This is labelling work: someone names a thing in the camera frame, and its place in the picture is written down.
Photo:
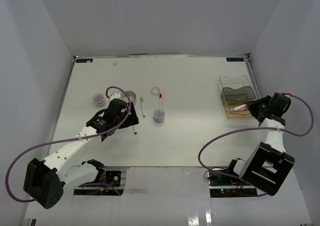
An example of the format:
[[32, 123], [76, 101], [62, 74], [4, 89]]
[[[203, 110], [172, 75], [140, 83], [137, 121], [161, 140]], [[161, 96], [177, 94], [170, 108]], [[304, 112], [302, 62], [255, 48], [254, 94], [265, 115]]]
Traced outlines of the pink capped white marker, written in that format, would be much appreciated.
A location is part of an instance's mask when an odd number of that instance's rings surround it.
[[247, 104], [242, 104], [240, 106], [230, 109], [231, 112], [241, 112], [241, 111], [247, 111], [247, 110], [248, 110]]

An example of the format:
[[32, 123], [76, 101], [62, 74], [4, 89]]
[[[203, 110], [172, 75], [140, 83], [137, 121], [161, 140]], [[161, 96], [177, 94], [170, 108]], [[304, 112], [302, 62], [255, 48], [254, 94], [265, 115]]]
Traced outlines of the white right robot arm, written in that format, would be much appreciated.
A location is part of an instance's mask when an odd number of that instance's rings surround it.
[[283, 114], [291, 105], [291, 99], [283, 93], [249, 102], [247, 109], [259, 122], [259, 129], [265, 127], [266, 134], [248, 160], [236, 158], [229, 164], [226, 180], [231, 185], [241, 181], [274, 196], [290, 170], [295, 159], [288, 155], [283, 144], [285, 120]]

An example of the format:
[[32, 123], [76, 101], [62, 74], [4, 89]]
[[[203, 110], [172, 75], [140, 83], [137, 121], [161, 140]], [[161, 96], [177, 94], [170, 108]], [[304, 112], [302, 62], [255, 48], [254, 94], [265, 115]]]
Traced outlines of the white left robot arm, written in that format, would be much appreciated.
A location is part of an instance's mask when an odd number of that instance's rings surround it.
[[55, 206], [65, 190], [84, 184], [106, 184], [106, 166], [90, 159], [76, 166], [85, 154], [101, 144], [117, 129], [139, 123], [133, 102], [112, 99], [82, 128], [74, 141], [42, 160], [33, 159], [27, 166], [23, 189], [43, 208]]

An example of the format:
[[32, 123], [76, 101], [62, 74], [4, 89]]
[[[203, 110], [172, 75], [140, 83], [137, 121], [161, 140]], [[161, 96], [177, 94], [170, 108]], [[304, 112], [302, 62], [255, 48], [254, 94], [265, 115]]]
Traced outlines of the green capped white marker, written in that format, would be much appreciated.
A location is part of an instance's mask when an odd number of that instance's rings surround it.
[[146, 114], [145, 114], [145, 107], [144, 107], [144, 99], [143, 99], [143, 97], [140, 98], [140, 103], [141, 103], [142, 117], [145, 118]]

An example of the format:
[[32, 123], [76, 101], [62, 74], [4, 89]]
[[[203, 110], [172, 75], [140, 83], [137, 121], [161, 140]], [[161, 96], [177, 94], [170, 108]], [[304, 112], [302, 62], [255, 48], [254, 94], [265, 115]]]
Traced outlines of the large clear tape roll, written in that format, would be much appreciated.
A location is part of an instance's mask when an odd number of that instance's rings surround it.
[[131, 102], [133, 102], [134, 105], [136, 105], [137, 96], [136, 96], [135, 92], [133, 92], [133, 91], [125, 91], [125, 93], [123, 95], [123, 100], [128, 103], [129, 102], [128, 98], [130, 99]]

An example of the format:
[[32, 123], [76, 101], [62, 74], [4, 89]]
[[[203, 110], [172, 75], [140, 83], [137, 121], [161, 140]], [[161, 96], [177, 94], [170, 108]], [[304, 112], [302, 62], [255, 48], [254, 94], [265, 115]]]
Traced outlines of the clear cup of paperclips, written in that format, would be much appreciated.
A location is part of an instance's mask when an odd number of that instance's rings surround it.
[[161, 123], [164, 121], [165, 119], [165, 111], [162, 108], [157, 108], [154, 110], [153, 112], [153, 120], [156, 123]]

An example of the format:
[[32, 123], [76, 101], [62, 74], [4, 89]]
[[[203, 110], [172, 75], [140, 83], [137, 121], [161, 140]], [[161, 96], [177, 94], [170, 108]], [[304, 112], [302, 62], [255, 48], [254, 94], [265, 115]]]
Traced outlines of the clear tiered desk organizer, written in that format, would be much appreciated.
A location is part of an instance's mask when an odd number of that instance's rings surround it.
[[246, 75], [229, 78], [219, 77], [220, 97], [227, 119], [250, 118], [250, 112], [231, 112], [230, 109], [256, 100], [254, 90]]

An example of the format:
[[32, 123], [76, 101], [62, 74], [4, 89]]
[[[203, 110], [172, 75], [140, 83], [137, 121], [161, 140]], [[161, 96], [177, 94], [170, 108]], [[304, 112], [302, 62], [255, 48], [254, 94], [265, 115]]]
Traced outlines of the small clear tape roll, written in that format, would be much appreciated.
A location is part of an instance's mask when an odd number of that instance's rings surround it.
[[151, 89], [151, 94], [153, 96], [158, 96], [159, 94], [161, 93], [161, 90], [159, 87], [155, 86], [155, 87], [152, 87]]

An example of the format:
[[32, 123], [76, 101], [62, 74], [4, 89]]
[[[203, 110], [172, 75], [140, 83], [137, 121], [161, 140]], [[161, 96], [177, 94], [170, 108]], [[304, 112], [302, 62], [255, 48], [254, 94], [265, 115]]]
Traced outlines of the red capped white marker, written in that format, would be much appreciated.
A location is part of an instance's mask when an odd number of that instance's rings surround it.
[[162, 109], [163, 108], [163, 104], [162, 104], [162, 94], [159, 94], [159, 108]]

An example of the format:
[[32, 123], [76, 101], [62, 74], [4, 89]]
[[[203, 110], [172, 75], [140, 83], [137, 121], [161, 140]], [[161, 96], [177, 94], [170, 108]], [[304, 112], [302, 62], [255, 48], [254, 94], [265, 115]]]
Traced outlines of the blue label sticker right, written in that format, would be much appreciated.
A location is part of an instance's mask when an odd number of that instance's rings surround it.
[[243, 62], [244, 58], [239, 58], [239, 57], [227, 57], [226, 60], [228, 62]]

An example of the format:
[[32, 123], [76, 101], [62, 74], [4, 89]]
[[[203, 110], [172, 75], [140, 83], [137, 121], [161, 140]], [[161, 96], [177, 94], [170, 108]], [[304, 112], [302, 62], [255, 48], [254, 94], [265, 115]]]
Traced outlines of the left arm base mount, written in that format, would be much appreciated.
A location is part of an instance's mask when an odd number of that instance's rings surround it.
[[92, 183], [94, 185], [75, 188], [73, 194], [82, 196], [121, 196], [126, 184], [126, 172], [105, 171], [100, 178]]

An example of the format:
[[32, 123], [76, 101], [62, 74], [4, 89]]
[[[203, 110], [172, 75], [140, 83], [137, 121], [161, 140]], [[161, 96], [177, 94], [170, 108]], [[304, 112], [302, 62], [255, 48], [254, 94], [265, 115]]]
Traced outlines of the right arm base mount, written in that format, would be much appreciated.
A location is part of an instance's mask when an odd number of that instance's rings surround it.
[[204, 173], [204, 179], [208, 181], [211, 198], [240, 198], [258, 196], [255, 187], [235, 178], [218, 174], [227, 173], [225, 168], [215, 167]]

